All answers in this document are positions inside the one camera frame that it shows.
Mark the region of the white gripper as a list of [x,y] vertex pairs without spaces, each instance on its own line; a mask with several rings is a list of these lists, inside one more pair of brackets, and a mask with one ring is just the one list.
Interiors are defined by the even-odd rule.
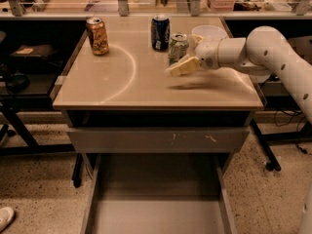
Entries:
[[190,35],[190,41],[197,45],[195,48],[195,56],[186,56],[180,61],[172,64],[165,70],[165,74],[169,77],[177,77],[196,71],[200,65],[204,69],[218,69],[218,47],[219,41],[204,40],[200,35]]

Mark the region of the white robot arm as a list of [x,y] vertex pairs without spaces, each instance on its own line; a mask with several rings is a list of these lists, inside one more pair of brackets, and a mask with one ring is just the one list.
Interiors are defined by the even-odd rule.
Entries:
[[[275,28],[261,26],[246,38],[226,38],[212,43],[191,34],[188,54],[168,68],[172,76],[198,67],[231,67],[251,73],[266,68],[277,74],[304,116],[312,120],[312,67]],[[312,155],[300,154],[284,144],[278,148],[283,169],[268,172],[250,142],[234,156],[225,173],[238,234],[312,234]]]

